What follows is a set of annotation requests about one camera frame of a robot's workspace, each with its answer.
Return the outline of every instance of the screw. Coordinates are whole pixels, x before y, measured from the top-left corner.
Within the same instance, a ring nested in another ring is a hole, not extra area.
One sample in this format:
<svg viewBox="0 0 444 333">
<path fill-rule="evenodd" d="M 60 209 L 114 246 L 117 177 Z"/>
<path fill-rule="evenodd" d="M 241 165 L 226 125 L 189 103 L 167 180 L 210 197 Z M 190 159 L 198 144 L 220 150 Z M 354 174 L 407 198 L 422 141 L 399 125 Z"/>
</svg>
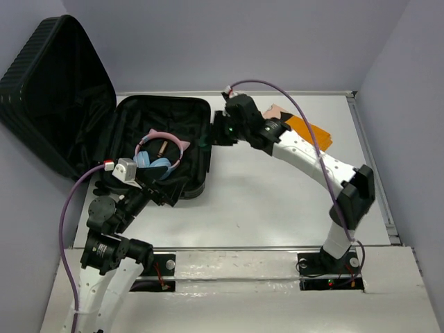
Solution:
<svg viewBox="0 0 444 333">
<path fill-rule="evenodd" d="M 299 267 L 302 269 L 307 268 L 307 260 L 305 258 L 302 258 L 301 260 L 299 260 Z"/>
<path fill-rule="evenodd" d="M 169 269 L 170 271 L 172 271 L 174 269 L 174 267 L 176 267 L 176 263 L 174 262 L 174 260 L 168 260 L 165 264 L 166 269 Z"/>
<path fill-rule="evenodd" d="M 359 267 L 359 260 L 358 260 L 358 258 L 351 258 L 350 259 L 350 265 L 351 265 L 351 267 L 355 267 L 355 268 Z"/>
</svg>

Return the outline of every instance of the suitcase lid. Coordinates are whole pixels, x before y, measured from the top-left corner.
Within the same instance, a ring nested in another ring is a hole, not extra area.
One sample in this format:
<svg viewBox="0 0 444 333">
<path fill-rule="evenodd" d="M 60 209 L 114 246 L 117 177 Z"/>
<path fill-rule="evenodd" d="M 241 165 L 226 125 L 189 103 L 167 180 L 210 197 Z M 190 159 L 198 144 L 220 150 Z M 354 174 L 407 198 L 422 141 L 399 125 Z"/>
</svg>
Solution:
<svg viewBox="0 0 444 333">
<path fill-rule="evenodd" d="M 0 80 L 0 119 L 56 172 L 96 162 L 116 94 L 87 33 L 70 15 L 45 19 Z"/>
</svg>

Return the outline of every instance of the red wire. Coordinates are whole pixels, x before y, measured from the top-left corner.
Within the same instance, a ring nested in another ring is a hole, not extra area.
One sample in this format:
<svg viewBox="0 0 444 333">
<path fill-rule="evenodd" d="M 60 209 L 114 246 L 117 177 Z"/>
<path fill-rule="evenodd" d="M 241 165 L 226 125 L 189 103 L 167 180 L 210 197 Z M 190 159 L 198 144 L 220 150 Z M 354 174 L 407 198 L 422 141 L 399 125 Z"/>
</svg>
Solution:
<svg viewBox="0 0 444 333">
<path fill-rule="evenodd" d="M 159 263 L 158 263 L 158 262 L 156 262 L 156 263 L 154 264 L 154 269 L 155 269 L 155 271 L 156 271 L 156 273 L 157 273 L 157 277 L 158 277 L 158 279 L 159 279 L 160 286 L 161 286 L 161 287 L 164 287 L 164 285 L 165 285 L 165 281 L 164 281 L 164 278 L 162 277 L 162 274 L 160 274 L 160 267 L 159 267 Z"/>
<path fill-rule="evenodd" d="M 353 282 L 355 280 L 355 274 L 353 273 L 352 269 L 348 265 L 345 265 L 345 267 L 347 268 L 347 270 L 352 275 L 352 282 Z"/>
</svg>

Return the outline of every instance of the blue headphone ear cup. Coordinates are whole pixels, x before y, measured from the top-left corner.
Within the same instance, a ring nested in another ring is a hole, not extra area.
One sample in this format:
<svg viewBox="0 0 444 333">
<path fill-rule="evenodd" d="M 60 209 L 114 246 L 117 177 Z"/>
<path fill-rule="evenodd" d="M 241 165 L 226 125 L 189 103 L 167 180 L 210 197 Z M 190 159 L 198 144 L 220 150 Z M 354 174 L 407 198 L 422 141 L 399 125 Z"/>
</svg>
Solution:
<svg viewBox="0 0 444 333">
<path fill-rule="evenodd" d="M 162 177 L 159 178 L 159 180 L 164 180 L 172 172 L 172 170 L 170 169 L 171 162 L 165 157 L 159 158 L 158 160 L 153 161 L 153 163 L 150 164 L 150 168 L 155 168 L 155 167 L 167 167 L 168 168 L 168 170 L 164 173 L 164 175 Z"/>
<path fill-rule="evenodd" d="M 133 161 L 136 162 L 138 168 L 150 167 L 150 157 L 146 151 L 138 152 L 138 154 L 133 158 Z"/>
</svg>

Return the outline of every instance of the orange cloth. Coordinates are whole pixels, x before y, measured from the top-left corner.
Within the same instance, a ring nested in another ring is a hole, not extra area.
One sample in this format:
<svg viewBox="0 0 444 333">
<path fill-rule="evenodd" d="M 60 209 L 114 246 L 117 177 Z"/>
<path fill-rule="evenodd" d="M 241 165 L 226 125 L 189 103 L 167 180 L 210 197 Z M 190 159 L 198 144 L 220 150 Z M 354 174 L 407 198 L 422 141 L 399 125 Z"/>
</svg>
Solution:
<svg viewBox="0 0 444 333">
<path fill-rule="evenodd" d="M 293 128 L 304 140 L 310 142 L 311 144 L 314 144 L 308 128 L 300 117 L 288 113 L 286 110 L 275 104 L 273 104 L 271 108 L 264 113 L 265 119 L 273 117 L 278 119 L 286 119 L 285 122 L 289 124 L 290 127 Z M 311 128 L 313 128 L 313 132 L 316 136 L 316 140 L 318 141 L 319 148 L 322 151 L 326 151 L 328 147 L 330 147 L 333 143 L 331 134 L 313 124 L 311 124 Z"/>
</svg>

